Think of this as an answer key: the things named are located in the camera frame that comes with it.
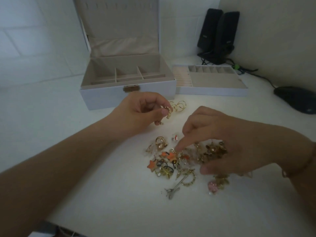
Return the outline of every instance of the wall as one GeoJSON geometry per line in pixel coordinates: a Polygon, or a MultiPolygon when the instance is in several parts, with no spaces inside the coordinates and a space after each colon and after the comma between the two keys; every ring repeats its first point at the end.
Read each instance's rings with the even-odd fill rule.
{"type": "Polygon", "coordinates": [[[0,87],[82,74],[88,57],[72,0],[0,0],[0,87]]]}
{"type": "Polygon", "coordinates": [[[316,0],[221,0],[240,11],[231,57],[277,85],[316,91],[316,0]]]}
{"type": "Polygon", "coordinates": [[[220,0],[160,0],[161,53],[166,59],[195,55],[206,12],[220,0]]]}

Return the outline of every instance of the pink bead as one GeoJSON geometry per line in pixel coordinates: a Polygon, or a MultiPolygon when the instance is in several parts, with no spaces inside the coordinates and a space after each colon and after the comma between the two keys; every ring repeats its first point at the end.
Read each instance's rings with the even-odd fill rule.
{"type": "Polygon", "coordinates": [[[215,194],[218,191],[218,187],[215,181],[210,181],[207,185],[208,185],[210,193],[215,194]]]}

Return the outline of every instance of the white table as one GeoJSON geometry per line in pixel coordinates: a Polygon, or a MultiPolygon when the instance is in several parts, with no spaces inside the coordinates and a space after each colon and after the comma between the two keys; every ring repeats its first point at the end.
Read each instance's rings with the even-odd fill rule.
{"type": "MultiPolygon", "coordinates": [[[[197,57],[172,63],[198,64],[197,57]]],[[[210,177],[197,176],[173,200],[146,166],[150,140],[180,132],[187,117],[205,105],[247,120],[292,128],[316,141],[316,115],[302,114],[273,94],[264,80],[241,76],[247,97],[177,95],[187,109],[163,126],[111,146],[48,220],[88,237],[98,236],[315,236],[305,208],[276,165],[254,171],[253,179],[230,177],[231,184],[208,194],[210,177]]],[[[65,139],[108,115],[88,111],[79,93],[82,76],[29,84],[0,91],[0,171],[65,139]]]]}

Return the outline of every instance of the person's left hand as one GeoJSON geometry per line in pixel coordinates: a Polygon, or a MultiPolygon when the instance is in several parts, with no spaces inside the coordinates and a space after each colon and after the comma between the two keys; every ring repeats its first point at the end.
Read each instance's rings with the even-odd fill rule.
{"type": "Polygon", "coordinates": [[[160,125],[172,107],[167,99],[155,92],[131,92],[111,114],[100,120],[105,135],[121,140],[142,132],[148,125],[160,125]]]}

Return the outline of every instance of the black computer mouse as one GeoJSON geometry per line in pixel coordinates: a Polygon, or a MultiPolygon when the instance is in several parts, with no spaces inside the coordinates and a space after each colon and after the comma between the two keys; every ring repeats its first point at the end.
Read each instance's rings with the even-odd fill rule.
{"type": "Polygon", "coordinates": [[[278,87],[274,94],[294,109],[305,114],[316,114],[316,93],[300,87],[278,87]]]}

